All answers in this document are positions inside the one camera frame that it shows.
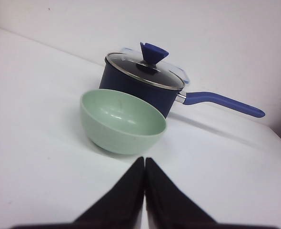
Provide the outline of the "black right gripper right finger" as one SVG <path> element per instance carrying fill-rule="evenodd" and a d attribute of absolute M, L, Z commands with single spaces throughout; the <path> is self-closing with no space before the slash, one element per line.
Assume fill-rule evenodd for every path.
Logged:
<path fill-rule="evenodd" d="M 145 160 L 145 195 L 150 229 L 268 229 L 266 225 L 219 223 L 190 200 L 152 158 Z"/>

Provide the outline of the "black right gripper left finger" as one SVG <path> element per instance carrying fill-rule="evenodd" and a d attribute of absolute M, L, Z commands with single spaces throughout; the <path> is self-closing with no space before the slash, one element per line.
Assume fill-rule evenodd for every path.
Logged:
<path fill-rule="evenodd" d="M 17 225 L 15 229 L 139 229 L 144 199 L 144 158 L 139 157 L 119 181 L 70 223 Z"/>

